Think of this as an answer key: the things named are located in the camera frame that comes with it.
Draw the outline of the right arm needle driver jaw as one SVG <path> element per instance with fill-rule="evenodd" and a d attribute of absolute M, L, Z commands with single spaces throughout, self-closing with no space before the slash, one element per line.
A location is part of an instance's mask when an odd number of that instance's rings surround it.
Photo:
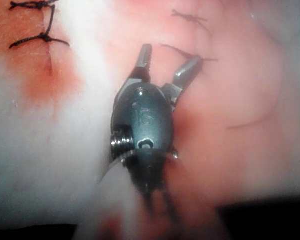
<path fill-rule="evenodd" d="M 130 79 L 138 79 L 144 83 L 149 83 L 151 81 L 150 67 L 152 61 L 152 52 L 153 47 L 151 44 L 142 45 L 136 64 L 129 75 Z"/>
<path fill-rule="evenodd" d="M 161 88 L 172 106 L 177 105 L 179 98 L 198 76 L 201 68 L 202 58 L 198 55 L 195 55 L 189 58 L 175 71 L 172 83 L 166 83 Z"/>

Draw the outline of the right arm needle driver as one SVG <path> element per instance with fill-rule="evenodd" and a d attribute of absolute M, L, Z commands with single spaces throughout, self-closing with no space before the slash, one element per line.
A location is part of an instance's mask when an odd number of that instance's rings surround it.
<path fill-rule="evenodd" d="M 172 106 L 151 83 L 134 80 L 123 85 L 113 104 L 110 127 L 113 159 L 137 149 L 174 151 Z"/>

